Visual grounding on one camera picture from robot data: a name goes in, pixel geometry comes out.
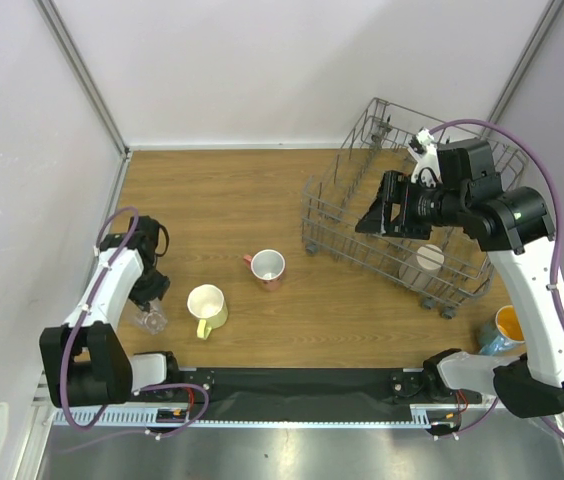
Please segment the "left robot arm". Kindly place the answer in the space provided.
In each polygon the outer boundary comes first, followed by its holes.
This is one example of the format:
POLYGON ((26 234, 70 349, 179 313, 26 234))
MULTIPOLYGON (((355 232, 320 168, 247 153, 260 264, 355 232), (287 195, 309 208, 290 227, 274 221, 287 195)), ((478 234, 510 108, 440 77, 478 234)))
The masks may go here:
POLYGON ((182 387, 174 355, 168 351, 128 356, 116 328, 125 305, 165 324, 161 301, 170 280, 157 270, 167 247, 166 228, 149 216, 129 220, 128 231, 98 235, 97 269, 87 290, 62 325, 46 328, 39 347, 54 406, 122 404, 144 387, 160 400, 175 398, 182 387))

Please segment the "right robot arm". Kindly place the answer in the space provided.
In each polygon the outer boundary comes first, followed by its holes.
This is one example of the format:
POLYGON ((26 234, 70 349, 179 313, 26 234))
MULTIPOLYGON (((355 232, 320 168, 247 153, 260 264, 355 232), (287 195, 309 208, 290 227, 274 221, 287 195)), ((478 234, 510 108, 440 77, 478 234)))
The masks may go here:
POLYGON ((462 229, 504 281, 526 345, 519 357, 443 351, 424 364, 424 394, 435 402, 457 390, 493 395, 519 418, 563 413, 564 285, 556 211, 533 188, 503 189, 486 140, 439 145, 422 131, 408 152, 413 171, 383 174, 356 232, 427 240, 435 227, 462 229))

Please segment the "beige plastic cup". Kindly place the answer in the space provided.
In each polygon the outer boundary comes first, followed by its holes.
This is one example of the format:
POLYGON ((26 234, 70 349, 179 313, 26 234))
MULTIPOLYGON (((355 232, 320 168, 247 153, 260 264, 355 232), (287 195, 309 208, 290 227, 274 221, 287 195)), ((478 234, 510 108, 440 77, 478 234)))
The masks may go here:
POLYGON ((409 288, 423 290, 440 272, 445 262, 442 250, 425 244, 411 254, 398 270, 398 279, 409 288))

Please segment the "clear plastic cup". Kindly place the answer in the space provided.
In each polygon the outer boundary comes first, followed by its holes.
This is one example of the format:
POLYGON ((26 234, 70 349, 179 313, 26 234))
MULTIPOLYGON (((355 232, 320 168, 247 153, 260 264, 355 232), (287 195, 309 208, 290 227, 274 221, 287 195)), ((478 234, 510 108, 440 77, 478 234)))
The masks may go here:
POLYGON ((159 308, 151 308, 148 311, 138 310, 132 314, 131 322, 151 335, 161 333, 168 323, 164 312, 159 308))

